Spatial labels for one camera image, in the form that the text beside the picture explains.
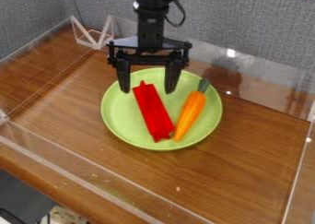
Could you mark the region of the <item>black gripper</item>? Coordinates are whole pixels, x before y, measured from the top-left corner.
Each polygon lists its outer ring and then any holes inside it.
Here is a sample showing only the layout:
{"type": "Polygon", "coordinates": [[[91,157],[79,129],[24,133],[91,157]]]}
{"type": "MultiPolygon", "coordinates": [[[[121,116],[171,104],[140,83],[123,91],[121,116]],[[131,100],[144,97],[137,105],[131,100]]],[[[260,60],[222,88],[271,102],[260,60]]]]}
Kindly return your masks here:
{"type": "Polygon", "coordinates": [[[165,14],[167,9],[139,9],[136,34],[107,44],[108,63],[117,68],[117,82],[124,93],[131,91],[131,65],[165,65],[165,93],[176,89],[192,43],[164,36],[165,14]]]}

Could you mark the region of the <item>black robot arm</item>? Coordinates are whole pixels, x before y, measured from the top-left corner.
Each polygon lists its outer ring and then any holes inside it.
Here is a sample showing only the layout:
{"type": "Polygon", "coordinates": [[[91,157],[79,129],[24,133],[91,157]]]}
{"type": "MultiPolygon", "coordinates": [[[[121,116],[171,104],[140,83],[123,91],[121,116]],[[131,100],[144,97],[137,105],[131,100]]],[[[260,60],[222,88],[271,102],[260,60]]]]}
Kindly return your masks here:
{"type": "Polygon", "coordinates": [[[179,23],[169,21],[167,13],[171,3],[185,15],[179,0],[135,0],[137,32],[132,37],[111,40],[107,44],[107,62],[116,68],[119,87],[124,93],[131,91],[132,65],[163,65],[165,67],[167,94],[175,91],[181,70],[188,66],[192,43],[164,37],[164,21],[177,28],[185,20],[181,18],[179,23]]]}

